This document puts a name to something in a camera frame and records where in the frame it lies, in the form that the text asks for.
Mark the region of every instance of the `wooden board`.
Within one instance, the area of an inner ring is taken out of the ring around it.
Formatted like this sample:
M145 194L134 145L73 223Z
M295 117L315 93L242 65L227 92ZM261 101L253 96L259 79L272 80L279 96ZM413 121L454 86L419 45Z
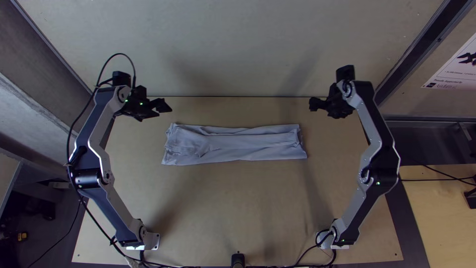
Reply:
M18 163L18 160L0 153L0 215L11 191L11 181Z
M476 174L476 165L432 166L462 178ZM400 168L402 179L447 179L422 166ZM476 210L463 196L474 186L460 182L404 182L426 255L432 268L472 267L476 251Z
M357 189L360 155L367 147L357 114L335 120L324 111L312 113L307 98L166 101L174 111L158 118L142 123L117 118L106 148L124 203L134 217L162 235L159 250L146 253L148 260L229 266L231 254L240 251L249 265L291 265L313 245L316 231L328 228L349 205ZM299 123L309 158L164 166L165 131L174 122L222 127ZM113 235L95 204L89 207ZM124 264L108 243L86 216L73 261ZM337 263L401 259L382 198L363 224L357 244L339 251ZM315 250L303 261L326 263L329 256Z
M475 25L476 6L382 105L381 112L387 115L476 117L476 88L420 88L475 34Z
M18 2L90 87L123 52L153 96L327 96L348 64L377 86L443 0Z

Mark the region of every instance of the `cardboard tabletop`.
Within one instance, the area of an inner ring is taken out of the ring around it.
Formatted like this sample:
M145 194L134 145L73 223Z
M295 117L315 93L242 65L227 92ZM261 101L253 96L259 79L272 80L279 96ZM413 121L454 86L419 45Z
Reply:
M367 143L357 113L345 119L310 112L308 98L166 97L173 112L138 122L116 118L106 151L115 189L133 217L161 234L145 258L174 266L229 266L233 253L247 265L292 265L315 233L342 216L357 189ZM235 161L193 166L161 164L171 123L217 127L299 124L308 159ZM88 207L110 236L115 231L94 204ZM126 251L138 257L137 251ZM302 263L327 263L314 249ZM384 197L349 250L336 263L402 260ZM126 264L86 215L73 262Z

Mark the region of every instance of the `beige wall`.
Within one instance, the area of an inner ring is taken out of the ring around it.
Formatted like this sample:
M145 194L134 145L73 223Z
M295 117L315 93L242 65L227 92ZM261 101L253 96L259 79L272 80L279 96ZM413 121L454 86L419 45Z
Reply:
M325 96L347 64L379 84L442 0L19 3L90 86L124 52L150 95Z

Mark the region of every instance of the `garment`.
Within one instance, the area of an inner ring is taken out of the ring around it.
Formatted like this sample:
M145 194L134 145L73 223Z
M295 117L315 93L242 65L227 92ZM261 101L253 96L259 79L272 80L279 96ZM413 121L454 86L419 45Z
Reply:
M298 124L252 129L171 124L164 165L307 158Z

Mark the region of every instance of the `poster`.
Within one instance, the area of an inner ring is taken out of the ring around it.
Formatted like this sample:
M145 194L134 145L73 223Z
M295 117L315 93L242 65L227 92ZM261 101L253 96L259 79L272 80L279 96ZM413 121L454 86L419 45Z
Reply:
M476 34L421 87L476 90Z

